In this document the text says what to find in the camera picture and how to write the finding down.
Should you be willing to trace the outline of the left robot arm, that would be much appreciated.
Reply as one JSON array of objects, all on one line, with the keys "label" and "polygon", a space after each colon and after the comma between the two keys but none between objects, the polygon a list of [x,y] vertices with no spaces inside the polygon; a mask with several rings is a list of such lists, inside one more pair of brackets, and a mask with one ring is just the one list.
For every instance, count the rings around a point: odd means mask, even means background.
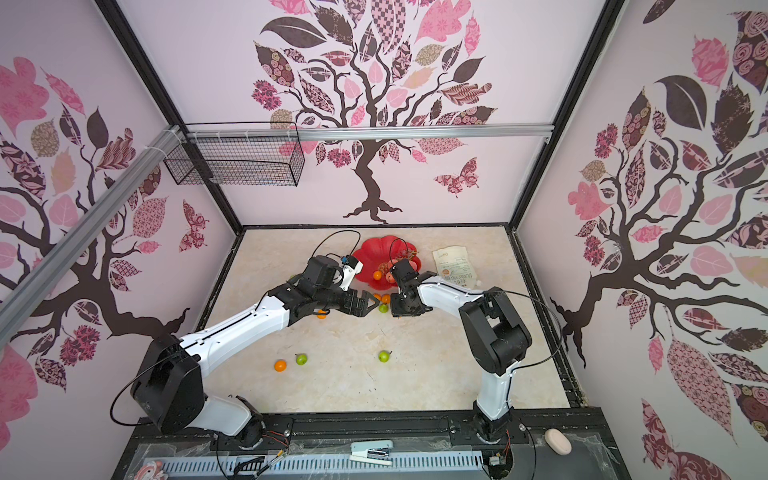
[{"label": "left robot arm", "polygon": [[206,393],[205,378],[242,350],[306,317],[331,310],[368,315],[378,300],[351,286],[363,268],[353,255],[310,258],[302,273],[229,319],[181,338],[164,334],[154,339],[126,391],[163,435],[196,428],[227,437],[242,449],[257,447],[266,434],[263,415],[239,395]]}]

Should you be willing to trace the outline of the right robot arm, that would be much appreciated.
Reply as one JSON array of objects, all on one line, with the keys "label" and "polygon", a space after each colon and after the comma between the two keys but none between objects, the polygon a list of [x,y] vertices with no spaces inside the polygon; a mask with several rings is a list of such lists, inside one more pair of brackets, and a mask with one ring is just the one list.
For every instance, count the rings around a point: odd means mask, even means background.
[{"label": "right robot arm", "polygon": [[418,273],[407,260],[393,265],[392,276],[398,287],[391,297],[395,317],[416,317],[437,309],[461,320],[472,357],[483,371],[473,403],[474,428],[482,440],[498,441],[512,421],[514,370],[532,345],[532,336],[507,293],[498,287],[473,291],[434,272]]}]

